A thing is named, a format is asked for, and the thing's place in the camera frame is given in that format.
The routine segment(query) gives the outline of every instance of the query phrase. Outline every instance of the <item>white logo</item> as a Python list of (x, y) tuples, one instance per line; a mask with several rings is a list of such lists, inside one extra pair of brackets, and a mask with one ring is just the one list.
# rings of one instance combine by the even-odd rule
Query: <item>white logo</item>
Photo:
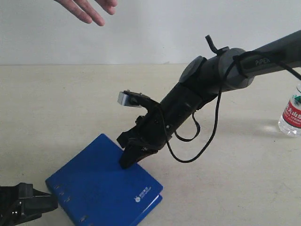
[(151, 187), (145, 187), (144, 190), (142, 192), (140, 192), (140, 194), (134, 198), (135, 201), (140, 202), (141, 199), (143, 199), (150, 190), (151, 190)]
[(136, 202), (140, 202), (140, 200), (141, 200), (140, 197), (137, 197), (137, 196), (135, 197), (135, 201), (136, 201)]

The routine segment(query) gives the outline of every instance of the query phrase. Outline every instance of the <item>red label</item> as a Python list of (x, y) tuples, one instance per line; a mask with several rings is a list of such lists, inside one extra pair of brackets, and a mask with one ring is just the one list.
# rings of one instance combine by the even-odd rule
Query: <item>red label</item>
[(301, 110), (297, 109), (289, 101), (284, 112), (283, 119), (290, 125), (301, 128)]

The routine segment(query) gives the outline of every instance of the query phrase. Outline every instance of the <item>bottle label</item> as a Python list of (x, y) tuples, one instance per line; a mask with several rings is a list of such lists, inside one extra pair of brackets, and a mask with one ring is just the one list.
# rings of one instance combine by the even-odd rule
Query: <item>bottle label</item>
[(282, 116), (288, 124), (301, 129), (301, 96), (290, 99)]

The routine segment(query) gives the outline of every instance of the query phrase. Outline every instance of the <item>human hand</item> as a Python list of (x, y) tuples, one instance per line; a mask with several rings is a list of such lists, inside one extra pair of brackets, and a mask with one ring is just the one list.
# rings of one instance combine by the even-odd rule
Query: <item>human hand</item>
[[(60, 3), (79, 20), (90, 24), (94, 21), (99, 26), (104, 26), (105, 21), (99, 13), (90, 5), (88, 0), (54, 0)], [(95, 0), (108, 14), (115, 14), (117, 0)]]

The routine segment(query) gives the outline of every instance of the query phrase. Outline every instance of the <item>white wall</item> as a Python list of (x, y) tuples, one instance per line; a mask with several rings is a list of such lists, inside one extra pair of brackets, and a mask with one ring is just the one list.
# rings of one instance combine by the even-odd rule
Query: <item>white wall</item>
[(213, 55), (207, 34), (252, 50), (301, 29), (300, 0), (119, 0), (102, 15), (98, 27), (53, 0), (1, 0), (0, 64), (188, 63)]

